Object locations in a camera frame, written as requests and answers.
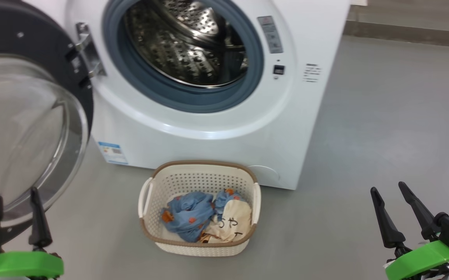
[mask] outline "blue cloth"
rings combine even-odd
[[[223,210],[225,209],[227,202],[233,199],[245,201],[238,192],[231,189],[222,190],[216,195],[216,200],[214,200],[214,211],[217,214],[218,221],[221,221],[221,218],[223,217]]]
[[[214,210],[212,209],[212,195],[203,192],[191,192],[181,195],[168,203],[168,208],[173,220],[165,222],[166,229],[177,233],[186,242],[196,242],[201,237],[202,231],[209,225]]]

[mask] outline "blue and white sticker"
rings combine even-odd
[[[102,151],[105,161],[108,163],[127,165],[128,161],[123,154],[121,146],[112,143],[98,142],[100,151]]]

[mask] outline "basket handle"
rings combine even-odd
[[[152,195],[152,187],[153,187],[153,178],[150,177],[148,178],[148,180],[145,181],[145,183],[143,184],[143,187],[141,188],[140,191],[140,197],[138,198],[138,216],[140,218],[143,218],[143,216],[147,213],[147,208],[148,208],[148,203],[146,203],[147,201],[150,200],[150,196]],[[147,199],[144,200],[145,198],[145,193],[148,190],[148,195],[147,195]]]
[[[252,223],[257,224],[261,211],[261,187],[258,183],[254,183],[254,203],[253,203],[253,219]]]

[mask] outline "beige cloth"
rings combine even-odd
[[[251,206],[241,200],[230,200],[223,209],[223,218],[214,215],[204,231],[204,243],[223,243],[242,239],[251,229]]]

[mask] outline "brown basket rim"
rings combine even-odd
[[[154,171],[154,173],[152,174],[152,178],[155,178],[155,176],[164,168],[169,167],[169,166],[173,166],[173,165],[220,165],[220,166],[226,166],[226,167],[235,167],[241,170],[244,170],[245,172],[247,172],[252,178],[254,183],[257,183],[257,177],[255,176],[255,174],[247,167],[237,164],[237,163],[225,163],[222,161],[170,161],[169,163],[164,163],[163,165],[157,167],[157,169]],[[157,243],[163,243],[163,244],[168,244],[168,245],[174,245],[174,246],[182,246],[182,247],[197,247],[197,248],[222,248],[222,247],[234,247],[234,246],[238,246],[242,243],[244,243],[245,241],[248,241],[251,236],[253,235],[257,224],[253,224],[251,226],[251,229],[249,230],[249,232],[240,240],[237,241],[232,241],[232,242],[226,242],[226,243],[190,243],[190,242],[184,242],[184,241],[173,241],[173,240],[168,240],[168,239],[163,239],[163,238],[159,238],[159,237],[155,237],[152,234],[150,234],[150,232],[148,232],[147,227],[145,226],[145,221],[143,220],[143,218],[140,218],[140,225],[141,225],[141,229],[143,231],[143,233],[145,234],[146,237],[148,237],[149,239],[151,239],[154,242]]]

